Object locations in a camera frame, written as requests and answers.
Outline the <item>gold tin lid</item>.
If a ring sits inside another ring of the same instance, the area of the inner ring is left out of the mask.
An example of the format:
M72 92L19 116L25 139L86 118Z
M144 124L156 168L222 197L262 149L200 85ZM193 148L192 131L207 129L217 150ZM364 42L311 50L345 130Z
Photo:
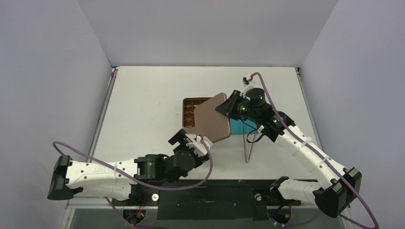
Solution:
M216 143L227 139L231 135L229 119L216 111L216 107L227 100L225 93L219 93L208 99L194 110L195 134L202 135Z

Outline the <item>gold cookie tin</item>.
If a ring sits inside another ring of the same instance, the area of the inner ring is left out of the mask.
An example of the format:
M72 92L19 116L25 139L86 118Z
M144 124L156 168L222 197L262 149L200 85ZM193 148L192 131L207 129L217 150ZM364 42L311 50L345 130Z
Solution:
M200 104L209 100L210 97L190 97L182 101L182 129L189 134L195 133L194 110Z

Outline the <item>metal tongs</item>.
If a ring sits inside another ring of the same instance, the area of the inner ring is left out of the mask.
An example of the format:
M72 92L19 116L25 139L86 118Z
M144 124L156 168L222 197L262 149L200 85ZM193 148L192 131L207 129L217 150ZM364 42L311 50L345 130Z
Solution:
M244 157L245 163L248 163L253 151L253 141L255 141L256 138L256 129L243 120L242 123Z

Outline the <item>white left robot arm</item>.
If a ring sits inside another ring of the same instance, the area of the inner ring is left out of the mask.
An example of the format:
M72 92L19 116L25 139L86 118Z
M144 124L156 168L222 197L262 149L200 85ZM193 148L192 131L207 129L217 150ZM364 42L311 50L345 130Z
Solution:
M137 185L163 190L162 183L177 182L205 162L210 163L209 172L212 172L213 143L208 137L197 135L191 138L181 129L168 142L176 145L171 156L148 154L117 162L104 162L91 156L88 156L90 162L76 161L64 154L59 146L79 155L82 152L65 143L53 142L60 156L53 168L47 199L107 197L137 205L143 194Z

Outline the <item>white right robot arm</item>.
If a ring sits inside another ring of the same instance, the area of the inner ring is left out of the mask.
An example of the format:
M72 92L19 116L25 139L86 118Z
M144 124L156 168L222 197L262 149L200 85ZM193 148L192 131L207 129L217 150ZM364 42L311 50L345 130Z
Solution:
M325 215L336 218L356 199L361 172L355 167L346 168L320 150L290 117L266 102L263 89L249 89L245 94L235 90L215 110L230 119L252 121L262 135L290 152L315 177L315 182L280 178L269 191L274 203L312 203Z

